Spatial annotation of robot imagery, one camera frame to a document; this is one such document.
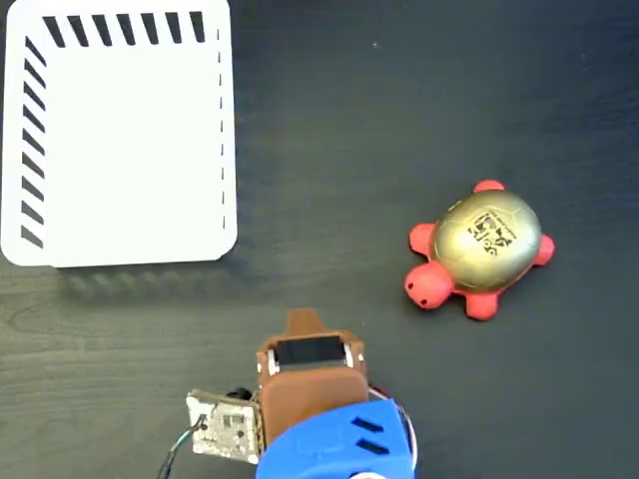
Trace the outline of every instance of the toy turtle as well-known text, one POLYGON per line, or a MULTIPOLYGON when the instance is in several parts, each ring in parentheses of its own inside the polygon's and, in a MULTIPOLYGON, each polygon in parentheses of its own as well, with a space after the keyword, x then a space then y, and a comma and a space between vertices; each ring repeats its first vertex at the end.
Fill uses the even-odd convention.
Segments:
POLYGON ((547 264, 555 250, 534 211, 495 180, 450 207, 434 224, 410 231, 410 248, 428 259, 404 281, 408 296, 435 309, 453 292, 466 299, 466 314, 490 319, 498 297, 534 265, 547 264))

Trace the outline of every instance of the blue plastic housing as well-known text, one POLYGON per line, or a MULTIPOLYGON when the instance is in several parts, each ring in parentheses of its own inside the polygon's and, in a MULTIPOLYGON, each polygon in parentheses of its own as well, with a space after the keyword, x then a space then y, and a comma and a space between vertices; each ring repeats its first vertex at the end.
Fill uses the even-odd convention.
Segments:
POLYGON ((414 477, 406 431, 392 399, 341 407, 297 424, 267 448, 256 479, 347 479, 359 472, 414 477))

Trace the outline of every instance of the circuit board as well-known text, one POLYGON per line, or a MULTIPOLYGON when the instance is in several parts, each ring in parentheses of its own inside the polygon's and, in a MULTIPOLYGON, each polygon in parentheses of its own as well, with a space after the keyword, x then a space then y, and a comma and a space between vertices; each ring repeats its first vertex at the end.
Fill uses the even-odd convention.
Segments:
POLYGON ((187 396, 191 423, 204 415, 203 428, 193 435, 197 454, 257 464, 264 450, 262 415, 257 401, 193 390, 187 396))

